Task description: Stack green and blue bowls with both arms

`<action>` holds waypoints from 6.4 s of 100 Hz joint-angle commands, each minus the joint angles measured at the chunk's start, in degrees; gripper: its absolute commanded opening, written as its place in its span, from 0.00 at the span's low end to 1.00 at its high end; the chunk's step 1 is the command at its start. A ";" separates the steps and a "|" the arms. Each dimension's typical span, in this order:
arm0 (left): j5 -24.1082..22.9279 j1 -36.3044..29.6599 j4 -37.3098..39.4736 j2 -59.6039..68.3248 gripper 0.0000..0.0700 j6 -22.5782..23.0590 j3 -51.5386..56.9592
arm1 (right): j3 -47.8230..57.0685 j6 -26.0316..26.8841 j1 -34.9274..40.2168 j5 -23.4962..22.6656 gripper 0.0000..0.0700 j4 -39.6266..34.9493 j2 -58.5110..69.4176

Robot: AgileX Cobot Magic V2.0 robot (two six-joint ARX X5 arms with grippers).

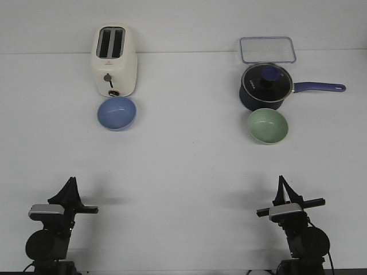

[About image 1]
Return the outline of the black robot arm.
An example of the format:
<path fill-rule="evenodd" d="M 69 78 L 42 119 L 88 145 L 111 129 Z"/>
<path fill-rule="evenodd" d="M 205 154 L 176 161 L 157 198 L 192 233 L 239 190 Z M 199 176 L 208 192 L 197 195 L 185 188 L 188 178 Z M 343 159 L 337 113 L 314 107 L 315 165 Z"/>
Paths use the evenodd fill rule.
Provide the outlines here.
<path fill-rule="evenodd" d="M 268 217 L 286 234 L 292 259 L 283 260 L 276 274 L 325 274 L 324 256 L 330 255 L 330 240 L 327 234 L 314 226 L 306 209 L 325 205 L 323 198 L 304 200 L 279 176 L 278 190 L 272 207 L 258 209 L 258 217 Z"/>
<path fill-rule="evenodd" d="M 76 214 L 97 214 L 97 206 L 85 206 L 80 198 L 76 177 L 70 177 L 63 188 L 47 204 L 35 204 L 28 217 L 43 224 L 25 245 L 32 260 L 33 274 L 79 274 L 73 261 L 67 261 Z"/>

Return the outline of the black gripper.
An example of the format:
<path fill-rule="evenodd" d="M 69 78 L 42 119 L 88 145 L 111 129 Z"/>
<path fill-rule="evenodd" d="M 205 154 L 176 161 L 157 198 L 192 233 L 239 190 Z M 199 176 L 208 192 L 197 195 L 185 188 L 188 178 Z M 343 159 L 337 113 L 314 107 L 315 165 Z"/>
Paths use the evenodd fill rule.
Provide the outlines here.
<path fill-rule="evenodd" d="M 63 229 L 74 228 L 76 214 L 97 214 L 99 212 L 97 206 L 82 205 L 76 177 L 70 177 L 64 187 L 55 196 L 48 199 L 49 204 L 55 205 L 71 205 L 74 202 L 79 206 L 64 207 L 61 222 Z"/>
<path fill-rule="evenodd" d="M 284 197 L 284 187 L 286 189 L 286 192 L 288 194 L 288 197 L 290 201 L 286 201 Z M 277 223 L 279 226 L 285 226 L 287 223 L 302 223 L 305 222 L 307 219 L 307 213 L 305 212 L 305 209 L 312 208 L 312 207 L 319 207 L 323 206 L 326 203 L 326 200 L 324 198 L 318 198 L 318 199 L 312 199 L 309 201 L 303 201 L 303 197 L 301 195 L 298 195 L 287 183 L 284 176 L 279 176 L 278 181 L 278 190 L 276 193 L 275 199 L 272 201 L 273 206 L 280 206 L 287 203 L 297 203 L 301 206 L 303 209 L 302 212 L 293 213 L 293 214 L 287 214 L 281 217 L 278 217 L 275 219 L 274 223 Z M 256 215 L 258 217 L 268 217 L 269 218 L 269 208 L 264 209 L 258 209 L 256 210 Z"/>

